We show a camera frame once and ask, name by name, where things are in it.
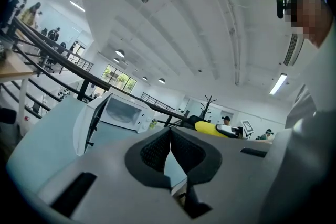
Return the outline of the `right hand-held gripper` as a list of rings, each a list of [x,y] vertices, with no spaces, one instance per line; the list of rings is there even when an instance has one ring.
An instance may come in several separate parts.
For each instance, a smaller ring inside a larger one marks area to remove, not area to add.
[[[243,140],[250,139],[250,136],[254,133],[254,128],[248,120],[242,120],[238,123],[238,126],[229,126],[225,124],[216,124],[215,128],[222,135],[229,138],[238,138]]]

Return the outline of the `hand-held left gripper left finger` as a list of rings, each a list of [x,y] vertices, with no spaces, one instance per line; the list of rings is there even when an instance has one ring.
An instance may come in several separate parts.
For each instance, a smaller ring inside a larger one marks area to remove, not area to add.
[[[38,196],[75,223],[190,223],[163,172],[169,136],[164,128],[96,146],[45,183]]]

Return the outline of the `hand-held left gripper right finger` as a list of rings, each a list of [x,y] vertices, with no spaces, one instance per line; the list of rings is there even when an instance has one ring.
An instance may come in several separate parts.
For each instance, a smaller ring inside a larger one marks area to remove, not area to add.
[[[194,223],[240,223],[246,210],[250,177],[270,144],[173,127],[171,152],[187,176],[183,209]]]

